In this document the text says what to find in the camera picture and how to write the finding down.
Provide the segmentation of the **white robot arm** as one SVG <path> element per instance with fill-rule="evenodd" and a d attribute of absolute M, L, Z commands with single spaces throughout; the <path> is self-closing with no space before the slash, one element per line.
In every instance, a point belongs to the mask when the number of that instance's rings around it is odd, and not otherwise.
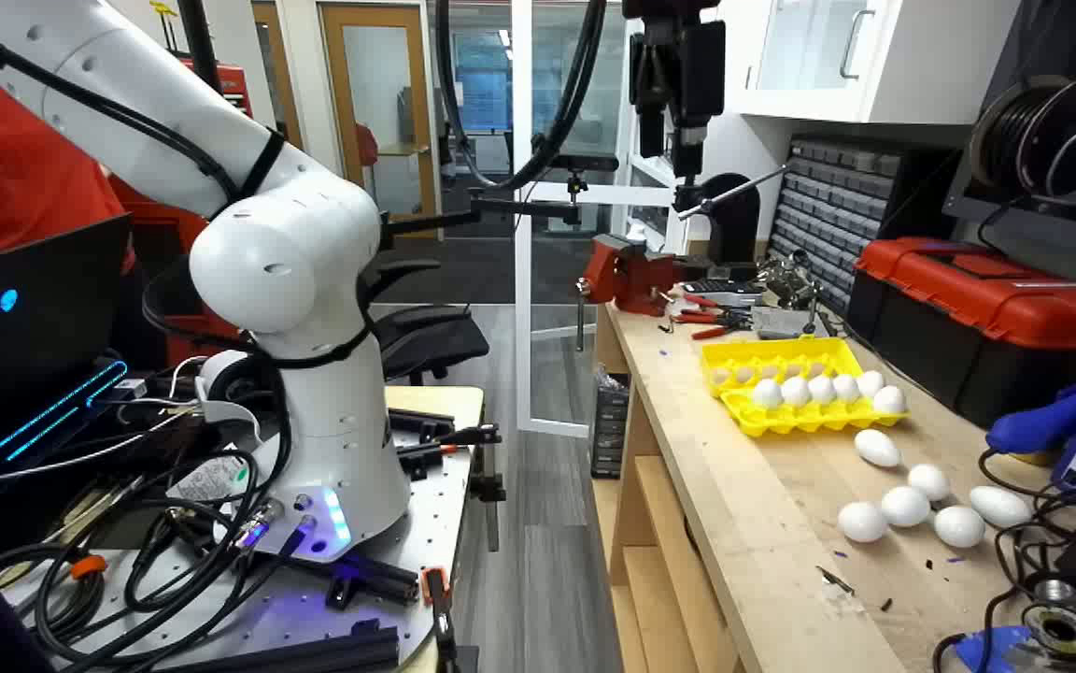
<path fill-rule="evenodd" d="M 152 201 L 190 209 L 190 279 L 273 360 L 289 460 L 259 546 L 331 565 L 408 517 L 357 274 L 373 199 L 243 115 L 107 0 L 0 0 L 0 88 Z"/>

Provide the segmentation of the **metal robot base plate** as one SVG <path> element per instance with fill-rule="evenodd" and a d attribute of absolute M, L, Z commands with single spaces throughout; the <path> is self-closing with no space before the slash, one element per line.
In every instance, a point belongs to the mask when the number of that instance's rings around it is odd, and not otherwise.
<path fill-rule="evenodd" d="M 426 577 L 456 571 L 479 449 L 436 449 L 410 482 L 408 517 L 362 538 L 340 561 L 305 565 L 273 552 L 246 579 L 221 577 L 180 612 L 134 612 L 124 603 L 129 550 L 104 550 L 104 592 L 83 631 L 60 631 L 60 673 L 396 673 L 441 663 Z"/>

